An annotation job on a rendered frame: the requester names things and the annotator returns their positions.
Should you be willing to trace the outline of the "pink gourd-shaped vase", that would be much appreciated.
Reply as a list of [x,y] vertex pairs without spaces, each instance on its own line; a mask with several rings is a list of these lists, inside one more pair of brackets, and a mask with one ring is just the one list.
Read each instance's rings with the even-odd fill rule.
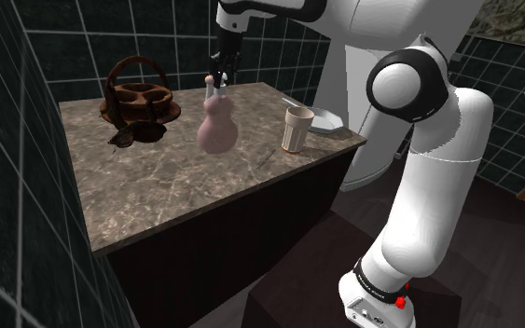
[[206,96],[203,109],[206,117],[197,132],[197,144],[207,154],[216,155],[229,151],[237,142],[238,126],[232,120],[234,102],[226,94],[227,74],[223,73],[220,87],[214,86],[214,77],[207,75]]

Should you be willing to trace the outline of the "beige ribbed cup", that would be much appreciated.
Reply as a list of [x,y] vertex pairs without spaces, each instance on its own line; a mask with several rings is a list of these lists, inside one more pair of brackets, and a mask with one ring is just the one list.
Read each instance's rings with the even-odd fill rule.
[[314,113],[306,107],[290,106],[285,113],[285,129],[282,149],[288,153],[299,153],[304,145]]

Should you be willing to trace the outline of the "grey pen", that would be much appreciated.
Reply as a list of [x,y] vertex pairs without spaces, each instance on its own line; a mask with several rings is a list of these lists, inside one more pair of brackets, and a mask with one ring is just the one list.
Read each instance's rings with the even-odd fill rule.
[[265,165],[268,160],[273,156],[273,154],[276,152],[276,148],[273,148],[269,150],[256,164],[257,169],[261,169],[263,165]]

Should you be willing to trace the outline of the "white plate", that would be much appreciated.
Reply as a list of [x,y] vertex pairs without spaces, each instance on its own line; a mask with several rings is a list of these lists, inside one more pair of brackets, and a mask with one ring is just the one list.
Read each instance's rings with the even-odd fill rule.
[[316,107],[310,107],[310,110],[314,113],[314,118],[309,127],[309,131],[330,134],[343,128],[343,122],[340,116]]

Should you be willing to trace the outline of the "white bathroom fixture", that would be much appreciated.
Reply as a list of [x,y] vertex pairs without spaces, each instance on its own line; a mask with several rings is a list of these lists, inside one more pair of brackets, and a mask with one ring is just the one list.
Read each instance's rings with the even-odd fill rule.
[[382,176],[394,160],[411,126],[373,108],[366,81],[385,50],[330,43],[313,105],[341,117],[344,127],[365,137],[348,168],[340,190],[352,191]]

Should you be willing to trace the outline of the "dark cabinet with marble top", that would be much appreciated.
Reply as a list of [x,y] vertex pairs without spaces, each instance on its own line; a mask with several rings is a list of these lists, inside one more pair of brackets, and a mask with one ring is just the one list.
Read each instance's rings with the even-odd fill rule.
[[181,115],[160,141],[127,148],[109,142],[115,128],[99,100],[61,106],[91,251],[141,328],[189,328],[262,276],[329,210],[365,143],[347,129],[309,133],[289,154],[283,93],[254,83],[228,96],[239,138],[221,155],[196,142],[202,89],[174,93]]

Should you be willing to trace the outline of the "dark robot stand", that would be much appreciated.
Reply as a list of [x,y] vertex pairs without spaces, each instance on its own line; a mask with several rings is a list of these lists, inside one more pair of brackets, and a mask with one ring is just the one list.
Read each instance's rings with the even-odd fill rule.
[[345,317],[338,282],[373,241],[328,212],[250,291],[242,328],[359,328]]

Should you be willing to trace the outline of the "wall picture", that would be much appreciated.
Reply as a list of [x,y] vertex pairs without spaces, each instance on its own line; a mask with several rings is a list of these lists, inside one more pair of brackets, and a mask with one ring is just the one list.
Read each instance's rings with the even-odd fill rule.
[[467,33],[525,46],[525,0],[484,0]]

